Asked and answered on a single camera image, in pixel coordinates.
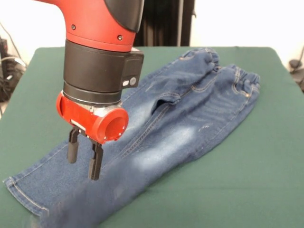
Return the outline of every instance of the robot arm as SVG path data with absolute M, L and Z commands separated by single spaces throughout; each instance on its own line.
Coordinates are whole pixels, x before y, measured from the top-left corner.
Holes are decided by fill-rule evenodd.
M 59 115 L 73 126 L 67 158 L 76 162 L 79 133 L 95 156 L 89 178 L 97 180 L 106 141 L 118 140 L 128 125 L 122 90 L 137 87 L 144 55 L 133 50 L 144 0 L 38 0 L 60 8 L 66 22 L 63 91 Z

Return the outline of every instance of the black curtain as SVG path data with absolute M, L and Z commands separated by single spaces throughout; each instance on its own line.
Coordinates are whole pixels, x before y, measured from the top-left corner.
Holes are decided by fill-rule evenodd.
M 134 46 L 177 46 L 180 0 L 145 0 Z M 194 0 L 184 0 L 181 45 L 188 46 Z

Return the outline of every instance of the black wrist cylinder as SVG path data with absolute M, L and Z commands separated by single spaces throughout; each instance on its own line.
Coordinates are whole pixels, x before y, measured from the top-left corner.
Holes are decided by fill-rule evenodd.
M 138 50 L 112 52 L 66 40 L 64 96 L 97 107 L 117 104 L 123 89 L 138 86 L 143 59 Z

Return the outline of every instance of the green table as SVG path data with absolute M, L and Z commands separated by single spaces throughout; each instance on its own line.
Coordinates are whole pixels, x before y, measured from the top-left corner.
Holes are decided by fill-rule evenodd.
M 189 47 L 144 47 L 142 75 Z M 198 161 L 164 176 L 104 228 L 303 228 L 304 99 L 270 48 L 215 48 L 220 63 L 261 75 L 248 118 Z M 0 120 L 0 178 L 31 166 L 67 138 L 55 100 L 63 48 L 38 49 Z M 20 228 L 30 213 L 0 186 L 0 227 Z

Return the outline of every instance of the jeans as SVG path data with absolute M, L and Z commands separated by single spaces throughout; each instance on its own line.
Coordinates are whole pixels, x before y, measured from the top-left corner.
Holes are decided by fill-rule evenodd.
M 129 126 L 103 146 L 98 181 L 87 177 L 91 141 L 80 135 L 75 164 L 67 162 L 66 140 L 4 183 L 42 228 L 95 227 L 163 174 L 220 144 L 253 109 L 259 82 L 236 65 L 220 66 L 213 49 L 190 50 L 123 95 Z

